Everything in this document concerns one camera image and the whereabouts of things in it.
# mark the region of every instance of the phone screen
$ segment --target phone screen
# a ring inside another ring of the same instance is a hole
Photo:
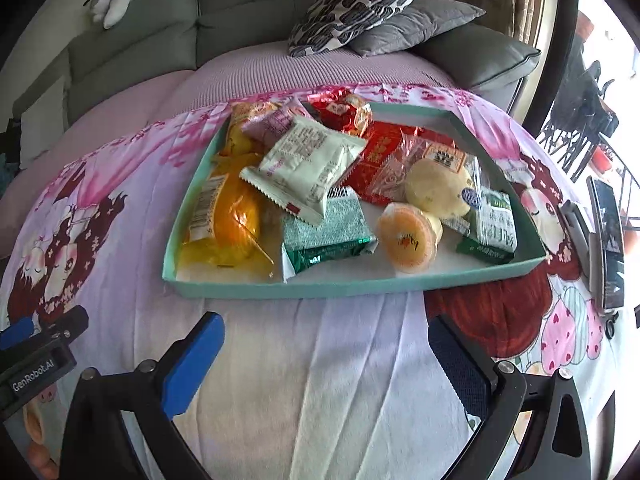
[[[611,186],[594,179],[600,212],[602,262],[604,264],[604,309],[620,308],[625,302],[625,256],[616,197]]]

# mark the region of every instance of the purple snack package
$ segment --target purple snack package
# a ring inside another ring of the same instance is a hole
[[[309,112],[297,97],[292,97],[280,108],[257,118],[255,121],[248,121],[242,126],[242,132],[251,139],[258,140],[270,150],[276,142],[291,127],[294,116],[311,118]]]

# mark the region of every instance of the green package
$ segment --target green package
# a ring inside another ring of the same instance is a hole
[[[320,262],[371,254],[378,245],[364,218],[358,195],[350,187],[330,191],[324,220],[317,228],[287,215],[283,237],[285,281]]]
[[[456,251],[491,264],[510,262],[518,241],[509,195],[482,186],[480,195],[482,207],[467,215],[469,234]]]

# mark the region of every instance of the smartphone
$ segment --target smartphone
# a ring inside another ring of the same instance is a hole
[[[596,309],[601,314],[621,308],[625,303],[625,251],[622,222],[613,188],[593,177],[587,177],[587,186],[593,209],[595,236],[591,238],[590,256],[601,264],[593,292]]]

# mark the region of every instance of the green box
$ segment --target green box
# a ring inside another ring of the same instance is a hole
[[[455,252],[460,235],[445,228],[434,264],[424,274],[398,274],[386,261],[384,251],[375,254],[323,262],[301,272],[287,283],[229,281],[228,269],[220,271],[218,281],[187,282],[178,279],[176,259],[185,229],[190,221],[194,200],[203,181],[212,170],[212,155],[222,149],[227,123],[213,137],[182,200],[164,252],[162,278],[171,283],[179,294],[187,298],[235,298],[266,300],[271,298],[330,298],[359,294],[383,294],[408,290],[431,290],[472,283],[493,282],[523,276],[531,272],[545,258],[545,248],[529,214],[520,199],[480,142],[451,112],[437,108],[411,105],[371,103],[374,118],[391,123],[424,126],[444,133],[466,152],[475,154],[482,170],[489,176],[491,187],[507,193],[511,199],[518,247],[513,260],[491,265],[468,254]],[[371,228],[382,208],[362,203],[363,212]]]

